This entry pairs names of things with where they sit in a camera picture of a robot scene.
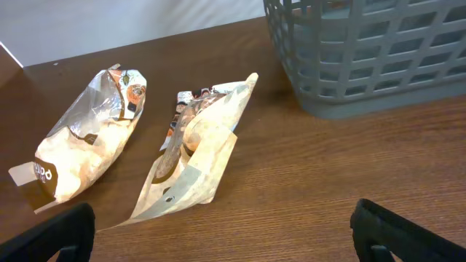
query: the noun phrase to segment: white wall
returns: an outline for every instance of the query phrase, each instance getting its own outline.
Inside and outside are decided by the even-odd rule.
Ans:
[[[0,0],[0,41],[30,66],[264,15],[262,0]]]

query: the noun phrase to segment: wooden table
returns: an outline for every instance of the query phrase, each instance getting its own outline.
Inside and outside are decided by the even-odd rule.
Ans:
[[[36,147],[102,68],[147,79],[146,107],[122,155],[94,186],[34,215],[7,170]],[[259,81],[209,205],[98,232],[93,261],[356,261],[350,216],[359,198],[466,246],[466,98],[352,119],[303,112],[265,18],[25,68],[0,89],[0,241],[80,201],[98,229],[129,217],[181,90]]]

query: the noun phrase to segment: lattice pattern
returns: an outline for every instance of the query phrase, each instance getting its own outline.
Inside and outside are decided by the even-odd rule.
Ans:
[[[295,90],[357,100],[466,78],[465,0],[264,0]]]

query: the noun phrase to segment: crumpled plastic bag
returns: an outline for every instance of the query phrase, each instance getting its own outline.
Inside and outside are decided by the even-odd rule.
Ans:
[[[258,75],[245,82],[179,92],[176,115],[130,219],[156,218],[213,200],[237,136],[233,133]]]
[[[35,213],[90,187],[121,154],[142,114],[137,70],[102,70],[39,144],[34,162],[9,170]]]

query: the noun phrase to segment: laundry basket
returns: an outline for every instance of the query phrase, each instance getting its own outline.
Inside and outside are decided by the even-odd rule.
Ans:
[[[304,110],[327,119],[466,93],[465,0],[264,0]]]

